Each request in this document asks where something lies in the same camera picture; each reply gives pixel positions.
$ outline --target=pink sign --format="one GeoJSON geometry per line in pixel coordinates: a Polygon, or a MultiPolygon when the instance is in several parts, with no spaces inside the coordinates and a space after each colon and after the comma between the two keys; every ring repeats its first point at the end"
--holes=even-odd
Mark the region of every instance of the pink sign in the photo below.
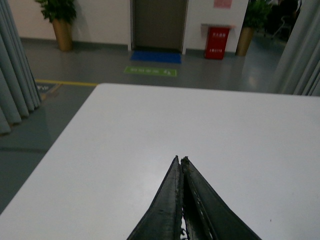
{"type": "Polygon", "coordinates": [[[232,0],[214,0],[214,8],[230,9],[232,0]]]}

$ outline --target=red fire extinguisher box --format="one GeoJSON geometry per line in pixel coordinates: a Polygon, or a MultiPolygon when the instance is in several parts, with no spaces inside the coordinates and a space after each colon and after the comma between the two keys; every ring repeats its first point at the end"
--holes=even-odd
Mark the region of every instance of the red fire extinguisher box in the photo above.
{"type": "Polygon", "coordinates": [[[229,30],[232,26],[209,26],[204,57],[206,59],[223,59],[229,30]]]}

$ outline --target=green floor sign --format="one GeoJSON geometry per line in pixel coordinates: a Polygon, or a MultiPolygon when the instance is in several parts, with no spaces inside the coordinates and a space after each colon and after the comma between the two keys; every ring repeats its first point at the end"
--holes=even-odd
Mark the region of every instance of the green floor sign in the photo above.
{"type": "Polygon", "coordinates": [[[142,74],[153,76],[176,77],[177,70],[169,68],[144,67],[144,66],[127,66],[124,70],[125,74],[142,74]]]}

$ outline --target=door frame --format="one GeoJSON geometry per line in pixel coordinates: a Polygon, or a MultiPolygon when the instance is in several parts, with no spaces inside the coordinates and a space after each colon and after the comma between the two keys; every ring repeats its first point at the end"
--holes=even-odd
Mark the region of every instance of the door frame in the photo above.
{"type": "MultiPolygon", "coordinates": [[[[190,7],[190,1],[186,1],[186,8],[185,8],[185,19],[184,19],[184,26],[183,26],[183,37],[182,37],[182,54],[186,54],[186,36],[189,26],[189,18],[188,18],[188,11],[190,7]]],[[[128,1],[128,51],[132,51],[134,46],[134,0],[128,1]]]]}

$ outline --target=gray door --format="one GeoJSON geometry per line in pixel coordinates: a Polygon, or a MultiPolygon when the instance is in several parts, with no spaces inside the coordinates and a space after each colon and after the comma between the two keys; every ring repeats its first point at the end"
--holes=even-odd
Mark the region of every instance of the gray door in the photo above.
{"type": "Polygon", "coordinates": [[[182,52],[187,0],[134,0],[133,48],[182,52]]]}

